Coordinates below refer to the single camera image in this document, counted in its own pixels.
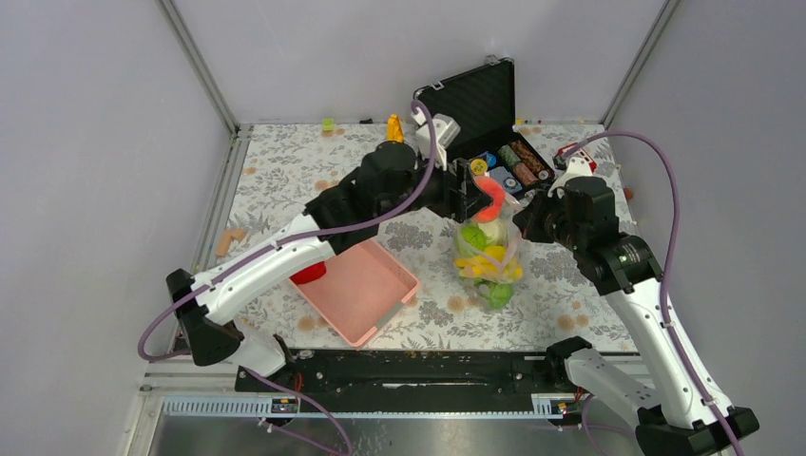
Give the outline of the orange peach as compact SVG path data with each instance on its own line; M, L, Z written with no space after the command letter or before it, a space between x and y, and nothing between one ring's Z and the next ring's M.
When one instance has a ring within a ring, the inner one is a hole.
M501 184L493 178L476 176L473 179L476 187L490 199L490 202L485 203L473 216L472 220L478 223L489 223L498 219L508 193Z

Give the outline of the green pepper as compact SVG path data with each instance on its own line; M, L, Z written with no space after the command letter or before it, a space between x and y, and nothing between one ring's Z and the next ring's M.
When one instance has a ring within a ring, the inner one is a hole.
M456 248L462 257L472 257L488 246L484 232L477 225L461 225L456 235Z

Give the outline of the clear zip top bag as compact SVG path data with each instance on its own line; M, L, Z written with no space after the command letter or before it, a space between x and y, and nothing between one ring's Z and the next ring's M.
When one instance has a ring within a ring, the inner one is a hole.
M453 264L473 296L498 311L510 303L524 275L523 239L514 224L522 205L491 177L475 176L472 183L490 202L455 228Z

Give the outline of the yellow banana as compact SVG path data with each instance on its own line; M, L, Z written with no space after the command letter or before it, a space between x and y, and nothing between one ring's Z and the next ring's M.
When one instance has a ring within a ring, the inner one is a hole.
M454 262L464 278L485 279L496 283L513 283L523 277L517 256L504 246L491 245L481 255L458 258Z

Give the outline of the light green round fruit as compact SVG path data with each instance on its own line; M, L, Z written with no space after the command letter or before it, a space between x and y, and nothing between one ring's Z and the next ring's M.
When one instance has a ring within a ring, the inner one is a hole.
M486 300L491 309L503 309L506 307L513 296L512 286L507 283L492 282L486 287L487 294Z

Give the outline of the green cabbage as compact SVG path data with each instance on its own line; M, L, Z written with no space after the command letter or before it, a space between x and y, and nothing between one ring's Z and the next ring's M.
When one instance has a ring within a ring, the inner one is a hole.
M509 244L509 226L501 220L479 223L479 229L484 233L488 245L506 246Z

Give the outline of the red bell pepper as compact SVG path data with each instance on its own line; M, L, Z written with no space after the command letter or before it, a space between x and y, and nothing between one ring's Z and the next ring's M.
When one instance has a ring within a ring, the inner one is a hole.
M322 278L326 273L327 267L323 261L320 261L291 275L290 280L296 285L303 285Z

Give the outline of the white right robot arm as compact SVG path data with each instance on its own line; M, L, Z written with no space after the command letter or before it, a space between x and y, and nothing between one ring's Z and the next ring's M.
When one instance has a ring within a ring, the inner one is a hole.
M566 247L622 320L651 376L646 386L579 336L550 346L555 390L593 394L633 429L645 455L711 455L758 431L749 408L723 393L662 295L663 272L646 242L620 229L615 194L590 165L570 158L551 187L515 217L523 238Z

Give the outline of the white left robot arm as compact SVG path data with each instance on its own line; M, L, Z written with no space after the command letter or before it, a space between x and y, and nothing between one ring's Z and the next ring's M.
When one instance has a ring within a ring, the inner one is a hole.
M416 148L381 143L272 237L219 267L194 275L178 269L167 277L171 309L196 366L231 360L257 372L271 390L286 389L294 381L295 366L284 343L236 320L249 302L292 275L374 238L379 224L389 219L428 209L464 222L491 205L468 161L447 157L460 132L458 122L444 114L431 116L421 103L414 105L413 117Z

